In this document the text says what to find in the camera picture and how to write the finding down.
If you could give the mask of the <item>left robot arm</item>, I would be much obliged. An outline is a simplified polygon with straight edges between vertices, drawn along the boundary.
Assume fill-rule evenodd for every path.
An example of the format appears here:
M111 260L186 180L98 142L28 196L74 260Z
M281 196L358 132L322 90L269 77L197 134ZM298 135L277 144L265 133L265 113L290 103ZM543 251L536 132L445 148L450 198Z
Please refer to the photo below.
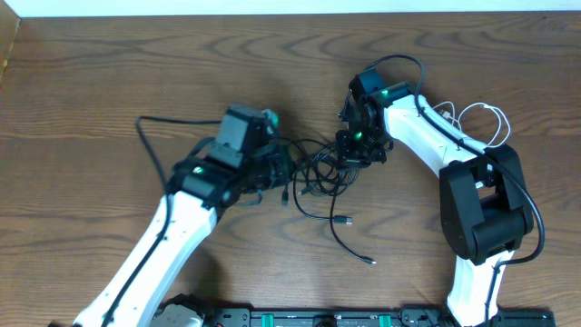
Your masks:
M223 212L246 193L287 185L291 162L272 110L232 104L218 133L200 140L166 175L137 117L137 133L163 195L143 236L103 291L74 319L90 326L202 326L205 312L162 301Z

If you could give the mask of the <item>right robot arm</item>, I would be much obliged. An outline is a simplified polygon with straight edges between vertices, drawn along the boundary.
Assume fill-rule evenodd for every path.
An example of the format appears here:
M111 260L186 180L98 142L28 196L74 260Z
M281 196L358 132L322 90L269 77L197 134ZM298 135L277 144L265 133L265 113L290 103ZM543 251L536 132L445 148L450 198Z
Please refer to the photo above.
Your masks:
M504 263L534 224L516 151L472 139L411 84L387 86L374 69L356 74L349 90L347 127L336 134L340 169L386 162L395 141L424 162L438 178L441 227L456 255L448 311L459 326L498 320Z

